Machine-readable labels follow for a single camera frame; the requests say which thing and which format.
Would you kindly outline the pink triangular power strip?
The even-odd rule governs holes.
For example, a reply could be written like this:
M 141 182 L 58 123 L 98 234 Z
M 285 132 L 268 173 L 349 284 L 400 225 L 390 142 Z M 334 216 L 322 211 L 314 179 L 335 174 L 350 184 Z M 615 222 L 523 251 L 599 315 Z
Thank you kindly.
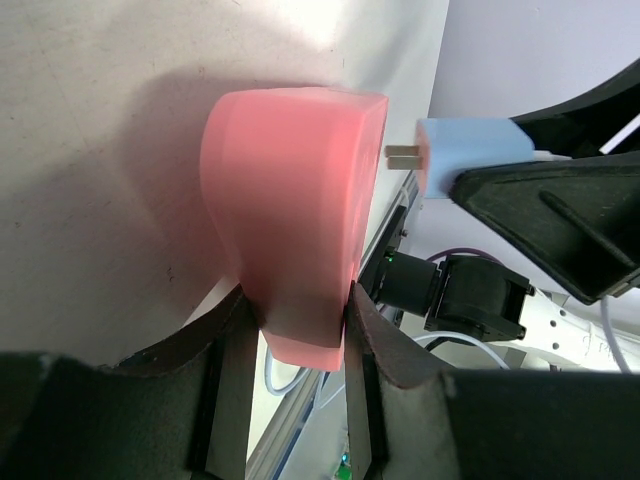
M 204 203 L 263 335 L 343 351 L 389 101 L 329 87 L 223 95 L 200 153 Z

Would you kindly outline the blue charger plug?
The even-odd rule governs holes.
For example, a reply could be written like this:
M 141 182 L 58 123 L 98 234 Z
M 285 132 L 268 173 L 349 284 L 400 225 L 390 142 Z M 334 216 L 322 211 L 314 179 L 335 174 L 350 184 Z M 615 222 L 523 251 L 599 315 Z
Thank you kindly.
M 534 143 L 508 118 L 422 118 L 412 145 L 384 147 L 387 167 L 412 170 L 421 194 L 446 198 L 462 172 L 531 162 Z

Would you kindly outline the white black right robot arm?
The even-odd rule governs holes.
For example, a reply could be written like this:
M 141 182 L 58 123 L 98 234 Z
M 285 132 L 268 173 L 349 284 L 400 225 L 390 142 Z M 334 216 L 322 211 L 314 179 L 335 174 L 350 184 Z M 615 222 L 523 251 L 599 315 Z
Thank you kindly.
M 521 274 L 464 245 L 414 257 L 399 249 L 396 208 L 361 275 L 370 297 L 424 319 L 420 342 L 490 351 L 508 345 L 553 367 L 635 373 L 639 339 L 617 335 L 609 302 L 639 286 L 639 67 L 561 104 L 510 118 L 423 118 L 392 169 L 420 184 L 408 200 L 448 199 L 585 305 L 592 323 Z

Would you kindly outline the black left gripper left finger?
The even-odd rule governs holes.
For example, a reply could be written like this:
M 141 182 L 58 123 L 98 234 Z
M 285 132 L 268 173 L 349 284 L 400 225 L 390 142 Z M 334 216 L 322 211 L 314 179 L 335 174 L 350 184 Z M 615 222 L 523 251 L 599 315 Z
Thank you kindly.
M 258 328 L 240 288 L 114 366 L 1 356 L 5 479 L 241 479 Z

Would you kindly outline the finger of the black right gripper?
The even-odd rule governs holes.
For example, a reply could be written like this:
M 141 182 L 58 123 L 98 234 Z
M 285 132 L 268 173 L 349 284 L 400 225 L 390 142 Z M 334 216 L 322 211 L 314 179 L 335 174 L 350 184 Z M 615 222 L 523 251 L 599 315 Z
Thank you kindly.
M 513 121 L 537 150 L 599 155 L 600 148 L 639 114 L 639 62 L 560 104 L 518 115 Z
M 639 155 L 465 171 L 451 200 L 584 304 L 639 285 Z

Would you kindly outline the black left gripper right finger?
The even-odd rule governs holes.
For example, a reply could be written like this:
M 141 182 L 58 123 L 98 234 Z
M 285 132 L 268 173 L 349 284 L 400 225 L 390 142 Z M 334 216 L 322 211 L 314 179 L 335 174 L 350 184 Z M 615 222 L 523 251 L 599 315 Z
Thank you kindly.
M 344 311 L 356 479 L 635 479 L 639 379 L 460 370 L 379 314 L 360 285 Z

